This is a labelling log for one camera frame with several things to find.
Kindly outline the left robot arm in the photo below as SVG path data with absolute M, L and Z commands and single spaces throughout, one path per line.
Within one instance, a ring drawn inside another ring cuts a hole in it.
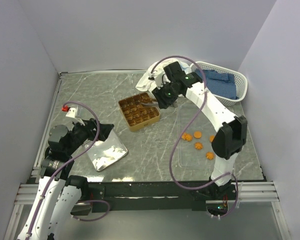
M 113 124 L 97 123 L 93 118 L 54 126 L 49 133 L 45 158 L 41 162 L 38 189 L 19 240 L 58 240 L 61 228 L 78 201 L 92 203 L 86 177 L 70 175 L 73 153 L 87 140 L 104 142 Z

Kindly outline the metal tongs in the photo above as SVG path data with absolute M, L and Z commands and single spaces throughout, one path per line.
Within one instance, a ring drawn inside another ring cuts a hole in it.
M 141 100 L 136 100 L 135 103 L 137 105 L 141 105 L 143 107 L 156 107 L 158 108 L 159 107 L 159 104 L 158 102 L 151 102 L 151 99 L 154 99 L 154 98 L 150 98 L 150 99 L 141 99 Z

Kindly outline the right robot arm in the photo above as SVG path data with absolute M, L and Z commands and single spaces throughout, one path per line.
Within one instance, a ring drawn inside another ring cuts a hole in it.
M 241 115 L 237 116 L 228 110 L 207 88 L 203 73 L 185 73 L 175 61 L 164 67 L 167 81 L 156 76 L 151 70 L 148 78 L 155 81 L 156 88 L 152 91 L 160 109 L 172 106 L 179 95 L 195 104 L 198 114 L 204 114 L 216 132 L 211 143 L 215 153 L 215 162 L 209 182 L 209 195 L 218 200 L 227 192 L 233 179 L 235 160 L 247 141 L 248 121 Z

